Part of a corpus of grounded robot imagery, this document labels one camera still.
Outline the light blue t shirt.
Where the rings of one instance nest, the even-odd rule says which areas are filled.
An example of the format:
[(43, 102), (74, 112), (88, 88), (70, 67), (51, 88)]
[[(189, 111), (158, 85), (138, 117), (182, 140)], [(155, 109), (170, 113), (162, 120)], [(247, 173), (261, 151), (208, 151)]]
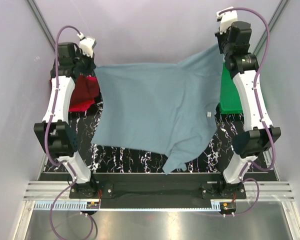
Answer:
[(217, 130), (222, 71), (217, 46), (178, 63), (96, 67), (103, 108), (91, 143), (164, 155), (165, 174), (185, 170)]

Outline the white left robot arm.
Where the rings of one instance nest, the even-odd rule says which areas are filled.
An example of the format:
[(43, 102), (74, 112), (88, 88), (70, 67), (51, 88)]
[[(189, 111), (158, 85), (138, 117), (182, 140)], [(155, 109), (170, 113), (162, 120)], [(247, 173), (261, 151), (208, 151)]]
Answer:
[(93, 198), (98, 193), (98, 183), (79, 153), (77, 133), (69, 125), (70, 102), (77, 80), (96, 67), (95, 44), (85, 40), (79, 44), (58, 44), (57, 58), (50, 71), (51, 94), (47, 111), (42, 121), (33, 127), (50, 163), (55, 167), (64, 166), (69, 172), (72, 178), (70, 197), (73, 199)]

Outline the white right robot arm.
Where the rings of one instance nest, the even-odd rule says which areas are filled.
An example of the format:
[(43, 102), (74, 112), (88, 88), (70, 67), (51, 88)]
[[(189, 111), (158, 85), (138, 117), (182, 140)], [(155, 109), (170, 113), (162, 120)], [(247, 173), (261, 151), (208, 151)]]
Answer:
[(216, 191), (230, 198), (243, 188), (244, 175), (250, 168), (265, 172), (255, 163), (260, 154), (272, 149), (281, 136), (281, 129), (271, 121), (260, 87), (260, 66), (257, 57), (249, 52), (251, 25), (235, 20), (215, 33), (225, 67), (238, 91), (244, 117), (244, 132), (233, 139), (233, 156), (222, 172)]

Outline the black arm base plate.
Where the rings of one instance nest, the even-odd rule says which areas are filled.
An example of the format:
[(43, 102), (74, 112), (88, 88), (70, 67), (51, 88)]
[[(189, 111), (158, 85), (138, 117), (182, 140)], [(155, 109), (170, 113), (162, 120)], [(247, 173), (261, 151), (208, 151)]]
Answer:
[(101, 182), (98, 191), (94, 193), (82, 193), (79, 190), (70, 190), (71, 199), (113, 199), (121, 196), (172, 196), (184, 195), (186, 197), (200, 197), (205, 200), (212, 199), (236, 199), (247, 198), (245, 188), (240, 185), (234, 193), (219, 193), (216, 183), (209, 182)]

